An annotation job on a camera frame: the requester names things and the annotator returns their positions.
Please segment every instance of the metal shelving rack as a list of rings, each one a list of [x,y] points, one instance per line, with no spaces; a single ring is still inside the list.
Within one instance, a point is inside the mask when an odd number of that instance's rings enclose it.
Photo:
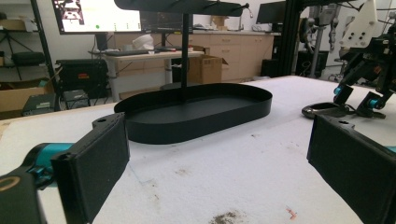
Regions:
[[[31,5],[32,11],[33,11],[33,14],[34,14],[34,17],[35,17],[35,23],[37,25],[37,31],[36,32],[39,35],[41,48],[43,49],[43,53],[44,53],[44,57],[45,57],[45,65],[47,67],[47,70],[48,70],[48,73],[49,73],[49,78],[50,78],[50,80],[52,82],[52,86],[53,86],[53,88],[55,90],[57,90],[57,82],[56,82],[56,80],[54,78],[55,73],[54,73],[54,69],[53,69],[53,66],[52,66],[52,60],[51,60],[51,57],[50,57],[50,50],[49,50],[49,47],[48,47],[48,44],[47,44],[47,38],[46,38],[46,35],[45,35],[45,32],[44,32],[44,28],[43,28],[43,25],[42,25],[41,16],[40,16],[40,12],[39,12],[39,9],[38,9],[37,1],[36,0],[23,0],[23,1],[16,1],[16,0],[8,1],[8,0],[6,0],[5,2],[2,2],[2,4],[12,4],[12,5],[29,5],[30,4]],[[8,39],[7,35],[9,35],[9,32],[10,31],[4,31],[2,33],[6,34],[6,36],[3,39],[5,39],[5,38],[7,39],[9,47],[10,47],[10,50],[11,50],[11,53],[14,53],[14,52],[13,52],[13,48],[12,48],[11,44],[9,43],[10,41],[15,41],[18,44],[22,45],[24,48],[29,49],[28,47],[23,45],[18,40]],[[21,79],[20,70],[19,70],[18,66],[16,66],[16,67],[17,67],[17,72],[18,72],[18,74],[20,76],[20,79]]]

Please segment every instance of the desk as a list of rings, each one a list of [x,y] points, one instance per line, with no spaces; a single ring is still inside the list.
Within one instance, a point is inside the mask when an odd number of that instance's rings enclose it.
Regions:
[[[130,142],[130,162],[93,223],[361,223],[306,159],[312,120],[301,109],[330,101],[336,83],[280,77],[246,84],[274,95],[267,117],[179,144]],[[357,107],[368,90],[354,89],[348,102]],[[0,174],[39,143],[76,142],[113,106],[3,120],[10,124],[0,141]],[[386,119],[345,120],[395,146],[396,98],[382,112]],[[57,189],[39,195],[49,224],[65,223]]]
[[[189,57],[199,57],[204,54],[202,51],[193,51],[189,52]],[[111,94],[113,97],[113,102],[117,102],[120,100],[120,93],[126,91],[134,91],[138,89],[143,89],[144,86],[148,85],[147,82],[154,82],[151,80],[151,76],[118,76],[118,71],[116,68],[117,62],[144,62],[151,60],[165,60],[165,76],[162,85],[172,83],[172,59],[181,58],[181,51],[176,52],[161,52],[156,54],[139,54],[139,55],[131,55],[131,56],[121,56],[121,57],[112,57],[106,56],[105,60],[107,61],[108,67],[108,76],[109,76],[109,84],[111,88]]]

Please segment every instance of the computer monitor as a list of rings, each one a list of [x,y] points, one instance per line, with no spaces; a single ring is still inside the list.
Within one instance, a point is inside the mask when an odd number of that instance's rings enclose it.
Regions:
[[[140,22],[144,33],[181,34],[183,30],[183,15],[179,13],[140,11]],[[192,15],[189,33],[192,33]]]
[[[114,0],[51,0],[61,35],[141,32],[140,12]]]
[[[260,4],[256,24],[283,23],[286,1]]]
[[[182,14],[123,10],[114,0],[51,1],[61,35],[182,32]],[[192,15],[189,32],[192,33]]]

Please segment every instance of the tray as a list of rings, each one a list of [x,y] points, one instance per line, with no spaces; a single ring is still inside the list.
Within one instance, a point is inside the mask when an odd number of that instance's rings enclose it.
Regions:
[[[271,110],[272,93],[243,84],[216,83],[152,91],[120,101],[128,138],[162,145],[188,141],[260,119]]]

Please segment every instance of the wire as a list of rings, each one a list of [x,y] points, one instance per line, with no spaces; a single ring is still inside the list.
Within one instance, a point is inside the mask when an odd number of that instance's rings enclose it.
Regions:
[[[357,10],[357,11],[359,11],[359,9],[358,8],[356,8],[356,7],[353,7],[351,4],[351,7],[349,7],[349,6],[346,6],[346,5],[343,5],[343,4],[340,4],[340,3],[337,3],[337,5],[338,6],[341,6],[341,7],[347,7],[347,8],[352,8],[352,9],[355,9],[355,10]]]
[[[305,61],[301,64],[301,66],[304,68],[304,71],[300,73],[300,77],[306,77],[306,71],[311,67],[311,62]]]
[[[387,29],[387,26],[389,24],[390,18],[388,19],[387,23],[384,25],[384,29],[382,29],[382,34],[385,33],[385,30]]]
[[[383,22],[383,23],[386,23],[386,24],[388,24],[388,25],[392,25],[393,23],[392,22],[388,22],[388,21],[382,21],[382,20],[378,20],[378,21],[380,21],[380,22]]]
[[[119,70],[117,73],[116,73],[116,75],[119,75],[120,74],[120,72],[122,72],[123,70],[125,70],[129,65],[131,65],[132,64],[132,62],[130,62],[130,63],[128,63],[127,65],[125,65],[125,67],[123,67],[121,70]]]
[[[376,10],[378,10],[378,11],[391,11],[391,10],[396,10],[396,8],[377,8]]]

